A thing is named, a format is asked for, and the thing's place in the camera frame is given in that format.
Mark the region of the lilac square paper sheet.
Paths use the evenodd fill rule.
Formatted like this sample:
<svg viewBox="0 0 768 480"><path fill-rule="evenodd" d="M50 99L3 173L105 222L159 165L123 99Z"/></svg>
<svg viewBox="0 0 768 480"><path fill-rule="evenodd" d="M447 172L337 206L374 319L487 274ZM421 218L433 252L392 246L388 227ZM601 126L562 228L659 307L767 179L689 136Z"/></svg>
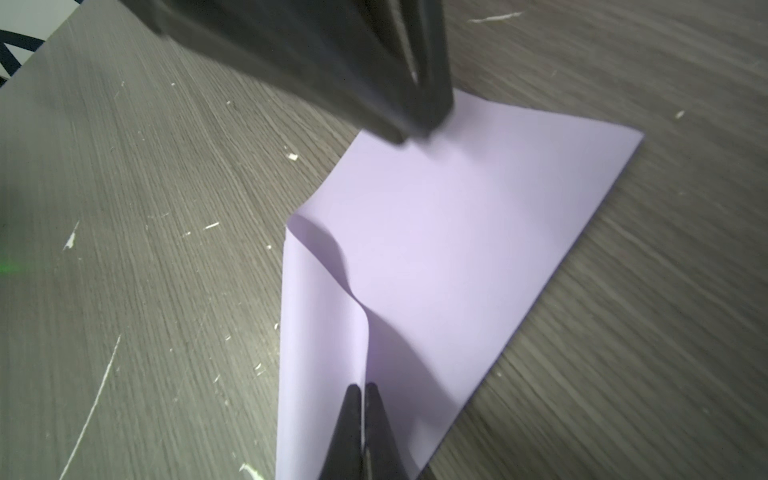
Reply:
<svg viewBox="0 0 768 480"><path fill-rule="evenodd" d="M288 219L276 475L320 475L374 383L415 478L642 141L464 92L430 139L363 132Z"/></svg>

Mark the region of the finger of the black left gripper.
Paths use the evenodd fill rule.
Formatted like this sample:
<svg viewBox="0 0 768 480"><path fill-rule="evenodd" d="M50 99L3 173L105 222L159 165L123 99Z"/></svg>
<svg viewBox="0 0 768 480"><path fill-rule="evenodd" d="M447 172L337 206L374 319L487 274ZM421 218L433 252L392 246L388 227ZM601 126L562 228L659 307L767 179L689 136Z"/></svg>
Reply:
<svg viewBox="0 0 768 480"><path fill-rule="evenodd" d="M429 135L449 116L453 87L440 1L388 1L397 74L389 135Z"/></svg>
<svg viewBox="0 0 768 480"><path fill-rule="evenodd" d="M124 1L155 35L290 93L379 138L400 145L409 138L393 121L348 91L327 57L295 47L285 34L224 1Z"/></svg>

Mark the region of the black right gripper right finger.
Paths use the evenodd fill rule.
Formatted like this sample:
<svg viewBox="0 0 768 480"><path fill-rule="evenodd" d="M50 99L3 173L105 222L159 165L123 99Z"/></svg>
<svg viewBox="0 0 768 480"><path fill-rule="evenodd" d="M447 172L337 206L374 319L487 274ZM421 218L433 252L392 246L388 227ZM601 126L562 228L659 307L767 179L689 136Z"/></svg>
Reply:
<svg viewBox="0 0 768 480"><path fill-rule="evenodd" d="M366 384L364 400L363 478L407 480L408 474L375 383Z"/></svg>

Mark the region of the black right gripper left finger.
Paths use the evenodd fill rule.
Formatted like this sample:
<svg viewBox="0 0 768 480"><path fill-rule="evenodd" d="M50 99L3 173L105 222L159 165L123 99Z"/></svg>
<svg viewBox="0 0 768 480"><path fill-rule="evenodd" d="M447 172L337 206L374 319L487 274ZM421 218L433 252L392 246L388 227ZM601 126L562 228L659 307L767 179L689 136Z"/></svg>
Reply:
<svg viewBox="0 0 768 480"><path fill-rule="evenodd" d="M319 480L360 480L363 476L362 392L350 385L322 466Z"/></svg>

